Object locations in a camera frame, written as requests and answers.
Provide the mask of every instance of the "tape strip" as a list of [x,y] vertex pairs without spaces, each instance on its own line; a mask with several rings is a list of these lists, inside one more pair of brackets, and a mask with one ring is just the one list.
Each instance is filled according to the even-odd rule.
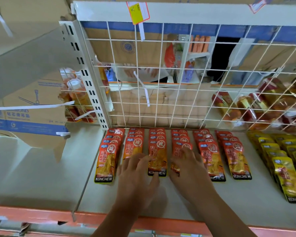
[[[143,88],[145,88],[145,85],[143,84],[143,82],[138,78],[136,71],[134,71],[134,75],[136,76],[137,80],[141,83],[141,85],[143,86]],[[148,96],[148,91],[145,88],[145,94],[146,94],[146,100],[147,100],[147,106],[150,107],[150,101],[149,101],[149,96]]]
[[4,19],[2,18],[2,16],[0,15],[0,22],[4,28],[4,30],[6,31],[6,33],[8,34],[9,37],[13,37],[12,31],[10,30],[10,28],[8,27],[8,25],[6,24],[6,22],[4,21]]
[[145,40],[145,32],[144,32],[144,25],[143,23],[139,23],[138,24],[138,27],[139,27],[139,33],[140,33],[140,38],[141,38],[141,41]]
[[7,107],[0,107],[1,111],[6,111],[6,110],[20,110],[20,109],[46,109],[46,108],[56,108],[60,107],[63,105],[73,105],[73,101],[65,102],[62,104],[57,104],[57,105],[24,105],[24,106],[7,106]]
[[75,121],[77,121],[77,120],[80,120],[81,118],[83,118],[83,117],[85,117],[85,116],[87,116],[87,115],[89,115],[89,114],[91,114],[91,113],[94,113],[95,111],[88,111],[87,113],[85,113],[85,114],[83,114],[83,115],[80,115],[80,116],[78,116],[77,118],[75,118]]
[[56,132],[56,135],[66,136],[66,135],[70,135],[70,132]]

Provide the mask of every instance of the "right hand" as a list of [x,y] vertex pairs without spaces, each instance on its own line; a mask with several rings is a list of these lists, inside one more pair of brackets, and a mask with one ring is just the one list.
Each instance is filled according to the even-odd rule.
[[170,179],[180,194],[190,203],[196,205],[201,196],[217,194],[204,166],[200,154],[194,154],[189,148],[181,150],[185,158],[173,156],[171,161],[180,168],[180,176],[170,170]]

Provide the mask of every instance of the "left hand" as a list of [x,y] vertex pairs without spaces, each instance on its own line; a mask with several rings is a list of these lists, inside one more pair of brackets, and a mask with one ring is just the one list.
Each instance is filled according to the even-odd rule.
[[117,169],[119,180],[114,209],[139,215],[150,205],[160,183],[157,172],[150,183],[146,181],[150,160],[148,155],[142,153],[123,160]]

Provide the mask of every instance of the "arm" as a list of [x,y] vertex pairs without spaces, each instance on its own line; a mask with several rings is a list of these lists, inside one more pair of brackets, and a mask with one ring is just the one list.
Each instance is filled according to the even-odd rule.
[[184,159],[172,157],[180,167],[180,176],[170,171],[170,178],[181,195],[193,204],[215,236],[256,236],[217,194],[200,155],[182,148]]
[[118,167],[117,196],[111,211],[91,237],[127,237],[141,211],[148,207],[159,186],[158,173],[146,183],[149,156],[142,153]]

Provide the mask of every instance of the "yellow price tag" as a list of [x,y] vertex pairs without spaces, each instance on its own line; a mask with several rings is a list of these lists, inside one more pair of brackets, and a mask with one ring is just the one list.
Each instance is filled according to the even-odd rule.
[[128,7],[128,9],[134,25],[144,21],[143,15],[141,14],[139,3]]

